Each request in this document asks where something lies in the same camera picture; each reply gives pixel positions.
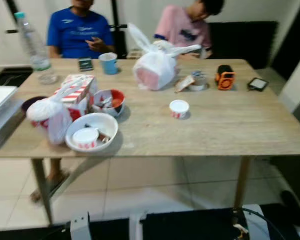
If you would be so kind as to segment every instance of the table leg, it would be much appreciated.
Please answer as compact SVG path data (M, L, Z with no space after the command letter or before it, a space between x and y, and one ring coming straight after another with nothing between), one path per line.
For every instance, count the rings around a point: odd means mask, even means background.
M234 209L242 208L249 174L249 167L252 159L252 156L243 156L241 159L240 172L238 176L238 182L236 184Z
M41 194L41 199L45 208L45 212L49 221L49 224L52 225L52 212L50 206L50 197L49 189L46 181L45 169L43 165L43 158L32 158L32 168L35 174L36 183L38 185L38 190Z

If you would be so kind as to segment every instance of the white tile floor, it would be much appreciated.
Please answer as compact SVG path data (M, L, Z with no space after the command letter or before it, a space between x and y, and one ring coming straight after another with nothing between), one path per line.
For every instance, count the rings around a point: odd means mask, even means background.
M82 211L89 211L92 220L101 220L231 207L239 158L64 159L62 165L72 174L52 198L56 223ZM47 225L43 207L29 200L35 186L28 159L0 159L0 229ZM280 172L257 159L244 203L278 203L282 189L289 186Z

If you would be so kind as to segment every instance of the table top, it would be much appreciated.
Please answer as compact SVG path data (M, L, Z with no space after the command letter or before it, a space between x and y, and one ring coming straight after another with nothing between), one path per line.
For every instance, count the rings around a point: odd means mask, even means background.
M300 155L300 123L279 102L268 87L264 92L247 91L247 83L258 77L241 59L180 61L180 78L201 70L208 76L208 90L174 93L173 84L160 91L138 88L132 74L135 60L119 60L121 72L104 75L98 60L94 74L99 89L118 89L126 97L126 109L118 118L119 132L113 143L95 154L103 157L130 156L272 156ZM217 68L231 65L237 73L236 90L220 91L214 83ZM18 89L24 100L50 96L68 74L79 73L78 60L53 59L60 81L41 85L32 74ZM170 115L171 101L181 99L190 105L185 120ZM52 146L24 120L5 145L0 157L62 158L85 157L65 144Z

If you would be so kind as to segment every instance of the man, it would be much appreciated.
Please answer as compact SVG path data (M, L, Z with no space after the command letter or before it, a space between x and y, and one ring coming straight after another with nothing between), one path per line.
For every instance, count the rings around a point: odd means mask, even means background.
M114 42L107 20L90 7L94 0L72 0L72 6L55 12L48 29L47 45L50 58L97 59L99 55L114 52ZM52 158L47 184L50 195L68 178L69 173L61 170L61 159ZM31 194L31 200L41 199L38 190Z
M167 6L162 14L154 37L167 40L177 47L202 45L205 57L212 54L209 26L205 19L211 15L218 15L224 6L224 0L195 0L186 7L176 5ZM196 59L200 53L181 55L181 59Z

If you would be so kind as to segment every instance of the hair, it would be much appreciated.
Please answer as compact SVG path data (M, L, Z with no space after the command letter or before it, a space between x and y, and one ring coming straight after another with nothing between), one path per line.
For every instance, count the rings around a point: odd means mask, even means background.
M207 13L218 15L224 7L225 0L201 0L204 3Z

